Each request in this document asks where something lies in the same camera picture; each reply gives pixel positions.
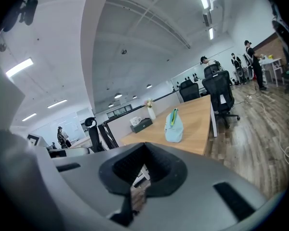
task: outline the window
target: window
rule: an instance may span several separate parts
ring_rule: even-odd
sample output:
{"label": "window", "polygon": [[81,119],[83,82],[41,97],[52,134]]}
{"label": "window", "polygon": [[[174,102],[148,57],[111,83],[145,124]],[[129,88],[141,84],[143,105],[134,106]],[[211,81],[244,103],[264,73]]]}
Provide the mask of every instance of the window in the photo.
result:
{"label": "window", "polygon": [[124,114],[124,113],[128,112],[129,110],[131,110],[130,104],[127,106],[124,106],[122,108],[119,108],[117,110],[114,110],[112,112],[107,113],[107,116],[108,116],[108,118],[111,118],[113,116],[118,116],[118,115]]}

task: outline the floor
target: floor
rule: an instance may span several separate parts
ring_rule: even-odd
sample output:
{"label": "floor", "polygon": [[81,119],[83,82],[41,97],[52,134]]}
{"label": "floor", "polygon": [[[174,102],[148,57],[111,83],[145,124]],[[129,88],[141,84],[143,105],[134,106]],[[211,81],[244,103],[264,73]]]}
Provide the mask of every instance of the floor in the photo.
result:
{"label": "floor", "polygon": [[267,198],[286,189],[289,182],[289,165],[279,148],[289,146],[289,94],[284,87],[268,85],[267,91],[258,91],[256,81],[243,86],[233,86],[235,105],[228,118],[230,128],[217,122],[218,137],[209,134],[206,156],[220,161],[249,182],[256,185]]}

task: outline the white cable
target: white cable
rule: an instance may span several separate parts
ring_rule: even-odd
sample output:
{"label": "white cable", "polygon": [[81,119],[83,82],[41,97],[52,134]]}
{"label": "white cable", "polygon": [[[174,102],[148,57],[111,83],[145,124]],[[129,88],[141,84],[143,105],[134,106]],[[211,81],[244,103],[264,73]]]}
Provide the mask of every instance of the white cable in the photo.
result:
{"label": "white cable", "polygon": [[282,152],[284,153],[284,159],[285,159],[286,163],[289,165],[289,162],[288,162],[287,159],[286,159],[286,157],[289,158],[289,154],[287,153],[287,150],[289,151],[289,146],[287,146],[287,147],[285,148],[285,150],[283,150],[283,148],[281,147],[281,131],[280,131],[280,129],[278,128],[278,126],[276,125],[276,123],[273,122],[273,121],[271,120],[271,118],[268,116],[268,114],[267,114],[267,112],[266,112],[266,110],[265,110],[264,104],[263,104],[262,102],[257,101],[257,100],[254,100],[254,99],[252,99],[252,100],[255,101],[255,102],[257,102],[257,103],[260,103],[260,104],[262,105],[266,117],[276,126],[276,128],[277,128],[277,130],[278,130],[278,133],[279,133],[279,148],[280,148],[280,149],[282,150]]}

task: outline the light blue bag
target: light blue bag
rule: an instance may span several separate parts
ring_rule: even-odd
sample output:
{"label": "light blue bag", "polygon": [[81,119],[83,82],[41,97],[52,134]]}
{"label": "light blue bag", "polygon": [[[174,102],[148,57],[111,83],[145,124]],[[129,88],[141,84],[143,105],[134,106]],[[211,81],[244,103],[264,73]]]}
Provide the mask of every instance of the light blue bag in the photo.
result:
{"label": "light blue bag", "polygon": [[168,142],[180,142],[183,135],[183,123],[178,109],[174,109],[166,118],[165,137]]}

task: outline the desk partition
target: desk partition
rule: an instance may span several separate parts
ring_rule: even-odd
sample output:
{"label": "desk partition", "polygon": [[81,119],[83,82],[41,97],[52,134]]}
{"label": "desk partition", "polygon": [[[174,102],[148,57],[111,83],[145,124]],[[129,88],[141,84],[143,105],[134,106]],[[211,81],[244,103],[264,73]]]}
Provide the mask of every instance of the desk partition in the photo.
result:
{"label": "desk partition", "polygon": [[[159,115],[171,106],[180,104],[181,102],[179,96],[180,94],[178,92],[172,92],[154,100],[153,110],[155,115]],[[108,133],[111,134],[114,144],[118,145],[119,147],[123,146],[120,140],[132,132],[130,127],[130,119],[136,116],[141,117],[142,119],[149,118],[148,108],[145,106],[140,106],[133,109],[131,112],[121,115],[117,119],[112,119],[103,123],[104,127],[107,127]]]}

